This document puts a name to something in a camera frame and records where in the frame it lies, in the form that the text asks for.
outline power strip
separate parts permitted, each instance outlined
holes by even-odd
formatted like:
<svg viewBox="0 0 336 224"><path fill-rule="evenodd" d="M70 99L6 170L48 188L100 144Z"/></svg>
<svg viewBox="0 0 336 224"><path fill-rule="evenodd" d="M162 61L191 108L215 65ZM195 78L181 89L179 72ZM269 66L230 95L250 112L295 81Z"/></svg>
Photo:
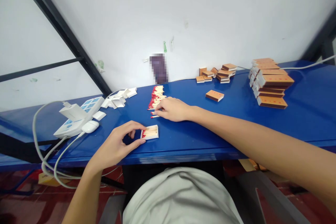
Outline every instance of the power strip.
<svg viewBox="0 0 336 224"><path fill-rule="evenodd" d="M103 97L96 97L84 102L81 108L88 114L86 118L78 120L78 121L71 121L68 119L55 133L54 136L57 138L63 138L64 136L76 136L82 132L82 126L91 121L93 119L93 115L97 113L100 109L100 106L104 102Z"/></svg>

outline left hand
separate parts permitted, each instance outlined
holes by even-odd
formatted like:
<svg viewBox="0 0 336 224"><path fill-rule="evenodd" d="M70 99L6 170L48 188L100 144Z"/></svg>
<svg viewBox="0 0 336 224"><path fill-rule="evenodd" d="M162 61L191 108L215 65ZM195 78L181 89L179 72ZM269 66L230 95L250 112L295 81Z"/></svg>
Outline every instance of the left hand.
<svg viewBox="0 0 336 224"><path fill-rule="evenodd" d="M131 151L146 142L143 138L135 140L129 145L123 142L123 138L126 134L134 139L135 130L146 130L146 127L138 122L129 121L112 130L105 142L93 155L88 165L95 171L100 172L105 168L119 163Z"/></svg>

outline blue tabletop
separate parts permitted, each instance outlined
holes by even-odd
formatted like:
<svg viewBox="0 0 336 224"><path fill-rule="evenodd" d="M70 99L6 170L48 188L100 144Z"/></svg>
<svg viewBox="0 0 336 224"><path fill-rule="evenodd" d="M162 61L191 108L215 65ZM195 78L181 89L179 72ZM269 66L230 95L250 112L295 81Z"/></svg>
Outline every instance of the blue tabletop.
<svg viewBox="0 0 336 224"><path fill-rule="evenodd" d="M281 67L302 67L311 64L306 61L294 61L279 64ZM179 98L189 105L252 121L284 134L309 142L316 146L336 152L336 67L318 65L304 70L287 70L295 80L293 86L285 91L285 110L260 107L249 86L248 70L237 71L228 84L220 84L218 80L197 84L194 79L170 82L164 85L165 95ZM130 153L122 164L162 163L203 161L219 159L237 159L245 156L232 145L193 122L171 122L164 118L151 119L147 110L153 86L138 88L138 94L126 100L124 108L101 109L107 115L99 123L100 127L90 135L86 135L73 144L64 154L60 166L85 166L90 157L101 146L110 132L129 120L137 121L145 126L159 126L159 138L148 140L145 144ZM220 102L205 97L209 90L224 93ZM91 97L71 101L81 104ZM39 140L54 139L52 136L65 121L58 110L62 104L50 105L39 116L37 130ZM31 121L39 106L7 111L0 114L6 127L0 131L12 135L22 141L32 141ZM126 144L132 140L125 137ZM50 163L55 163L56 155ZM23 161L0 156L1 166L15 167L18 163L26 167Z"/></svg>

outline right hand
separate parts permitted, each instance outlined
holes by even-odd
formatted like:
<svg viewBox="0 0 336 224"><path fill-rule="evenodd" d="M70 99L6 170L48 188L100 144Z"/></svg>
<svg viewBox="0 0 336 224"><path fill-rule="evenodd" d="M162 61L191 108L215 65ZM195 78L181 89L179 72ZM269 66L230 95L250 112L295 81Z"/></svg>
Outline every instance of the right hand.
<svg viewBox="0 0 336 224"><path fill-rule="evenodd" d="M160 103L156 106L154 113L155 115L170 121L178 122L190 120L193 108L193 106L189 106L180 99L167 97L160 101Z"/></svg>

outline metal pole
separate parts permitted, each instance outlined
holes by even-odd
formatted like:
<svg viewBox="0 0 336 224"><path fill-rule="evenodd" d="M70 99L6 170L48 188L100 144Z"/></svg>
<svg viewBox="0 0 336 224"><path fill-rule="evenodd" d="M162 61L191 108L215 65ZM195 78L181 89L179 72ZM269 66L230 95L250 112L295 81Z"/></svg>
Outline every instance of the metal pole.
<svg viewBox="0 0 336 224"><path fill-rule="evenodd" d="M63 41L69 47L71 52L76 58L83 57L83 60L80 61L82 67L86 70L95 84L99 87L103 95L108 96L112 91L108 87L107 83L104 81L99 71L92 63L91 59L85 52L84 48L81 46L76 36L71 31L70 27L67 25L66 21L63 19L60 12L57 10L56 6L51 0L34 0L38 5L40 10L47 17L49 22L61 36Z"/></svg>

